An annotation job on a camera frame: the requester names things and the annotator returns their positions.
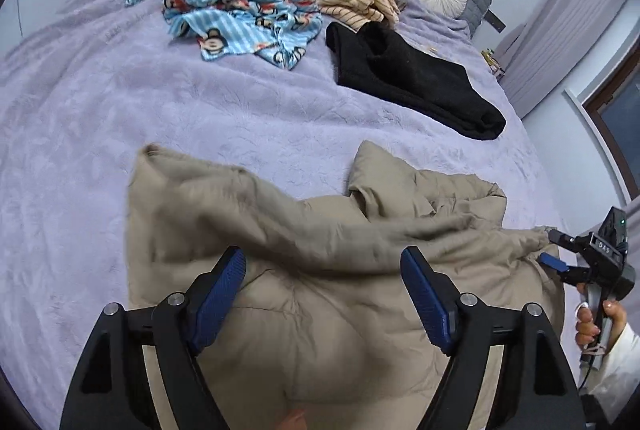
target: bed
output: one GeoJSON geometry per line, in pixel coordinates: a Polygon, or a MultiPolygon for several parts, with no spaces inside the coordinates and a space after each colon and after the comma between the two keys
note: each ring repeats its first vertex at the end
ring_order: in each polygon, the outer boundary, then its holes
{"type": "MultiPolygon", "coordinates": [[[[337,86],[324,32],[291,72],[252,55],[203,62],[191,44],[170,41],[154,0],[128,9],[70,0],[10,52],[0,67],[0,365],[35,421],[57,428],[97,314],[127,303],[127,184],[150,141],[244,166],[306,198],[343,193],[370,139],[417,168],[497,182],[505,227],[562,227],[526,131],[470,42],[490,1],[468,0],[457,20],[413,3],[398,32],[465,66],[507,120],[493,141],[337,86]]],[[[563,347],[575,365],[577,294],[566,302],[563,347]]]]}

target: window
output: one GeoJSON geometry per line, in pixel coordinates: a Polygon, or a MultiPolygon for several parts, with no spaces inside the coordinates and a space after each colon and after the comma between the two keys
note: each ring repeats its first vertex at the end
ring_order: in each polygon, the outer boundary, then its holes
{"type": "Polygon", "coordinates": [[[585,104],[602,134],[631,198],[640,187],[640,44],[585,104]]]}

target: window frame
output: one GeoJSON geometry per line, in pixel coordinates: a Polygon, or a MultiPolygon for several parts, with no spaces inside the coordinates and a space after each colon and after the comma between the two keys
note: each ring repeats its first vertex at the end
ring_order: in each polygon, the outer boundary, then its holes
{"type": "Polygon", "coordinates": [[[626,161],[625,155],[616,143],[613,134],[609,131],[607,124],[604,122],[598,109],[608,104],[617,96],[617,92],[622,89],[628,78],[634,71],[640,71],[640,40],[636,41],[633,48],[630,49],[625,59],[618,68],[605,80],[604,84],[584,103],[587,114],[593,121],[594,125],[602,135],[604,142],[609,147],[616,165],[620,169],[622,179],[626,188],[631,195],[632,200],[640,195],[640,183],[636,182],[636,178],[631,172],[631,168],[626,161]]]}

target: jacket sleeve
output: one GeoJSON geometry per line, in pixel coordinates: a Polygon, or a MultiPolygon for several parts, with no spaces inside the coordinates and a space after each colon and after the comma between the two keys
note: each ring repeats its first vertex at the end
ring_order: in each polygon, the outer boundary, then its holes
{"type": "Polygon", "coordinates": [[[587,394],[596,397],[609,422],[615,421],[640,383],[640,338],[629,324],[604,358],[600,370],[592,370],[587,394]]]}

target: clutter on nightstand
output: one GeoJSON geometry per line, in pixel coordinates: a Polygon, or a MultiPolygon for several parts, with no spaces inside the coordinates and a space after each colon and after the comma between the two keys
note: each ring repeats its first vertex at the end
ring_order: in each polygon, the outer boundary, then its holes
{"type": "Polygon", "coordinates": [[[500,64],[498,64],[498,61],[494,58],[494,50],[484,49],[481,51],[481,54],[489,65],[491,73],[494,74],[495,79],[499,82],[500,78],[504,76],[504,69],[502,69],[500,64]]]}

